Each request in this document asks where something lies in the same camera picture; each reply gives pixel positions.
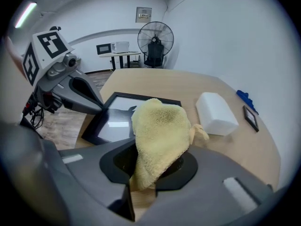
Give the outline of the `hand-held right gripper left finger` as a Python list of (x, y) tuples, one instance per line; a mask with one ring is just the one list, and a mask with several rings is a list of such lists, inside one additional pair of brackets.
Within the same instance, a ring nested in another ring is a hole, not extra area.
[(81, 159), (66, 163), (80, 186), (107, 209), (135, 220), (129, 186), (137, 160), (134, 139), (61, 150), (59, 154), (63, 159), (80, 155)]

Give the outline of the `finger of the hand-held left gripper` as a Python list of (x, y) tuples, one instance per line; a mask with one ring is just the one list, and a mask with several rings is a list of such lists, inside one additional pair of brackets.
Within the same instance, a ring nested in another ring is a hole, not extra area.
[(71, 73), (69, 76), (71, 77), (69, 87), (73, 92), (103, 109), (103, 99), (93, 80), (89, 76), (78, 70)]
[(53, 88), (53, 94), (61, 98), (65, 108), (86, 114), (98, 114), (102, 111), (102, 97), (93, 90), (92, 98), (71, 88)]

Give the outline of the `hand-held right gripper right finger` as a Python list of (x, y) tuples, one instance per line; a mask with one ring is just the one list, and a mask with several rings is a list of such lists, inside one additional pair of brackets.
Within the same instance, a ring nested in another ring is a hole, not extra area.
[(272, 189), (229, 157), (192, 146), (182, 166), (158, 181), (156, 199), (141, 226), (252, 225)]

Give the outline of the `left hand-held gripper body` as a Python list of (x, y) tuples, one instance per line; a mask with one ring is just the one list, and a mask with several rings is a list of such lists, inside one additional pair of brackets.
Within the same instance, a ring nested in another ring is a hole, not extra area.
[(63, 88), (64, 79), (81, 75), (73, 50), (59, 31), (46, 31), (32, 35), (24, 54), (22, 68), (33, 88), (33, 97), (51, 113), (63, 104), (54, 93), (55, 87)]

